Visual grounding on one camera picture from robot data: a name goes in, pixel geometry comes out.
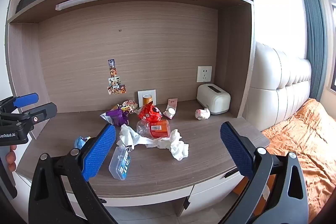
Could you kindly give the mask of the person's left hand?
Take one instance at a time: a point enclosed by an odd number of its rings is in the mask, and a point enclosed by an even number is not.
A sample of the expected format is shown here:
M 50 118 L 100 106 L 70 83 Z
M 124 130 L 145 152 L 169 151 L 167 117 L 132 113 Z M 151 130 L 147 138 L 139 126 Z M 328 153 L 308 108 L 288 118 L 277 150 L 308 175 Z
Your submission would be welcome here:
M 7 162 L 7 167 L 10 172 L 14 172 L 17 168 L 15 161 L 16 161 L 16 150 L 17 146 L 16 145 L 11 145 L 10 146 L 10 151 L 6 155 L 6 162 Z

